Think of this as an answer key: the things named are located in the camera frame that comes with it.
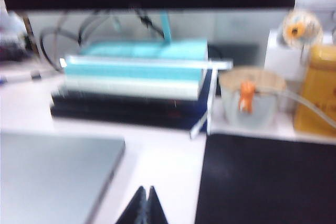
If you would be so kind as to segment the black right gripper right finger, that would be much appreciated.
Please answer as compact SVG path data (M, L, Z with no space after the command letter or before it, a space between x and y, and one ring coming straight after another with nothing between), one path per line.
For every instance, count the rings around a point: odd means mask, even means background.
M146 221L149 224L168 224L155 187L150 187L146 207Z

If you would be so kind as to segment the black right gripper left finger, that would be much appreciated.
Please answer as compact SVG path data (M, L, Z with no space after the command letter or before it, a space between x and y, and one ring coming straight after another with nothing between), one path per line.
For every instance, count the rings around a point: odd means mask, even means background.
M117 219L116 224L142 223L145 205L145 188L140 186L132 196L122 214Z

